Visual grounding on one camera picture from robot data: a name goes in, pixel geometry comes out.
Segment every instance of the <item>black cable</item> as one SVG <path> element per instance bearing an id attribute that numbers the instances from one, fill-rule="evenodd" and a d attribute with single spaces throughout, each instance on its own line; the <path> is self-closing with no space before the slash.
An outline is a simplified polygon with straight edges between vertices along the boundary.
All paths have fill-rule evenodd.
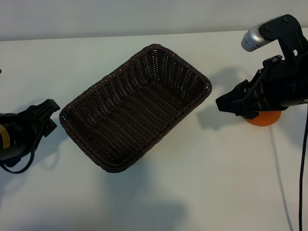
<path id="1" fill-rule="evenodd" d="M 301 162 L 301 165 L 300 165 L 300 175 L 299 175 L 299 212 L 298 212 L 299 231 L 303 230 L 303 227 L 302 227 L 302 225 L 303 225 L 302 224 L 302 212 L 303 212 L 303 175 L 304 175 L 304 163 L 305 163 L 307 136 L 308 136 L 308 109 L 307 109 L 307 119 L 306 119 L 305 133 L 304 133 L 302 162 Z"/>

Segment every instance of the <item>white table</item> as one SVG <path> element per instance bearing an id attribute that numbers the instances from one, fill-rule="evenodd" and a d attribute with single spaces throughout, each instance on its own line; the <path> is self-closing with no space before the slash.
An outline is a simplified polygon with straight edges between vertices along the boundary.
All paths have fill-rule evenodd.
<path id="1" fill-rule="evenodd" d="M 282 54 L 277 42 L 245 52 L 244 33 L 0 42 L 2 113 L 47 98 L 63 108 L 152 43 L 172 49 L 213 84 L 204 103 L 119 174 L 83 154 L 54 113 L 58 128 L 43 138 L 31 168 L 21 175 L 0 169 L 0 230 L 289 231 L 289 222 L 298 230 L 306 106 L 290 107 L 275 125 L 261 128 L 219 112 L 215 103 L 251 80 L 263 60 Z"/>

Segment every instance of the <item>orange disc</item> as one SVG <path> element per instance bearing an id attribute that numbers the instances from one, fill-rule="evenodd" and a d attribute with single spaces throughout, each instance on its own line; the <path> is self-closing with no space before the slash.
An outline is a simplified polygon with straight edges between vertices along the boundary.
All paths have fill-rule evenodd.
<path id="1" fill-rule="evenodd" d="M 248 119 L 247 121 L 253 125 L 257 126 L 268 126 L 275 123 L 281 115 L 281 111 L 275 112 L 259 112 L 259 116 L 254 119 Z"/>

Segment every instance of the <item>black mount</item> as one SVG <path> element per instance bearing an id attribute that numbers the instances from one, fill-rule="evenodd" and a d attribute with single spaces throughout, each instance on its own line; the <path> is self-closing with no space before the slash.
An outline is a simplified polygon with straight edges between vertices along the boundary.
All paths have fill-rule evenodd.
<path id="1" fill-rule="evenodd" d="M 287 14 L 262 24 L 259 33 L 267 41 L 277 39 L 285 59 L 277 55 L 265 60 L 251 82 L 245 80 L 216 99 L 220 111 L 253 119 L 261 111 L 308 103 L 308 41 L 299 22 Z"/>
<path id="2" fill-rule="evenodd" d="M 50 119 L 50 116 L 59 109 L 60 107 L 54 100 L 46 100 L 37 106 L 30 106 L 28 109 L 18 114 L 0 114 L 0 124 L 15 123 L 16 126 L 21 127 L 28 136 L 27 148 L 17 156 L 0 160 L 0 166 L 8 171 L 6 166 L 15 166 L 22 157 L 31 152 L 31 159 L 28 165 L 17 173 L 25 171 L 31 165 L 34 151 L 37 149 L 42 136 L 47 137 L 57 127 Z"/>

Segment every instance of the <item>wicker basket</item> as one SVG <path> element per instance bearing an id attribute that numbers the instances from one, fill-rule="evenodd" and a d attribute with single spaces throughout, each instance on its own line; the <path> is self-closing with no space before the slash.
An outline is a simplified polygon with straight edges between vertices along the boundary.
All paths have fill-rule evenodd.
<path id="1" fill-rule="evenodd" d="M 153 44 L 135 54 L 60 113 L 66 133 L 107 172 L 133 165 L 212 89 L 171 50 Z"/>

